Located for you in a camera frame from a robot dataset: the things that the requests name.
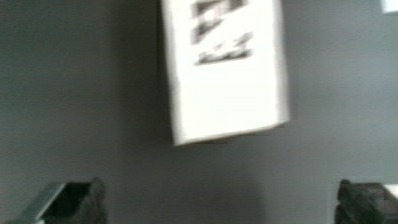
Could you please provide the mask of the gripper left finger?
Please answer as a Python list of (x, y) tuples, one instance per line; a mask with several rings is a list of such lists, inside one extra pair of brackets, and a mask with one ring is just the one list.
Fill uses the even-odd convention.
[(108, 224), (104, 197), (99, 178), (49, 183), (10, 224)]

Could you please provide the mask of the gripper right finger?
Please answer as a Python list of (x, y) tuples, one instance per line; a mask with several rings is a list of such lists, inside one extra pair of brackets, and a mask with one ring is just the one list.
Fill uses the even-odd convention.
[(341, 180), (334, 224), (398, 224), (398, 197), (378, 182)]

